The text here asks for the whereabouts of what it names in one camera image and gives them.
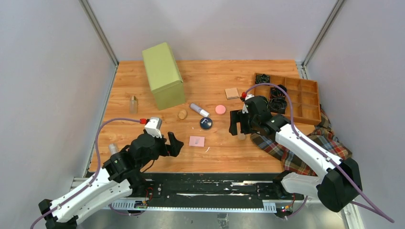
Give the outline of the clear glass perfume bottle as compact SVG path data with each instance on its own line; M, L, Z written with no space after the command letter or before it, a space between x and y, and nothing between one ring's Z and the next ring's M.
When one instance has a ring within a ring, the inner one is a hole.
M138 100L136 96L131 96L129 100L129 113L136 114L138 112Z

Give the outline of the green metal drawer cabinet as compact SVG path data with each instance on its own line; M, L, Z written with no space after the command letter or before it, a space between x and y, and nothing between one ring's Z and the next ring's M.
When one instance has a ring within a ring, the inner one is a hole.
M150 91L159 110L186 103L183 78L172 49L164 42L142 51Z

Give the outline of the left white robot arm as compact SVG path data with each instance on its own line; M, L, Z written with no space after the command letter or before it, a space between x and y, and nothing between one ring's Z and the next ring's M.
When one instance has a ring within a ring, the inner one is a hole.
M184 146L174 133L168 138L143 133L111 155L97 173L62 197L39 203L48 229L75 229L89 216L113 203L148 191L142 168L160 156L177 157Z

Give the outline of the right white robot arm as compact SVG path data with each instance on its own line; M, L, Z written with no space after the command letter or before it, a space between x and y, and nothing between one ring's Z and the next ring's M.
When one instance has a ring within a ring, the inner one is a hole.
M285 199L291 193L317 197L329 210L338 212L362 194L358 163L342 159L302 134L292 120L272 115L266 98L248 95L241 110L230 111L231 135L259 134L292 151L314 176L284 171L273 179L273 193Z

